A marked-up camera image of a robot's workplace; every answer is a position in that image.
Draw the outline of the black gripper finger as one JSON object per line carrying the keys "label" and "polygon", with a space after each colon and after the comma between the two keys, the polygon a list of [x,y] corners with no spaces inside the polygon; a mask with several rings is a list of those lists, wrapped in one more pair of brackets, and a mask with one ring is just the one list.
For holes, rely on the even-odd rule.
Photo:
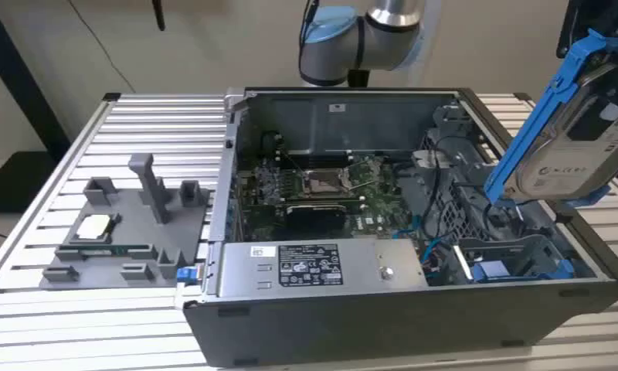
{"label": "black gripper finger", "polygon": [[597,100],[583,111],[567,131],[569,139],[571,141],[595,141],[617,118],[618,106],[606,100]]}

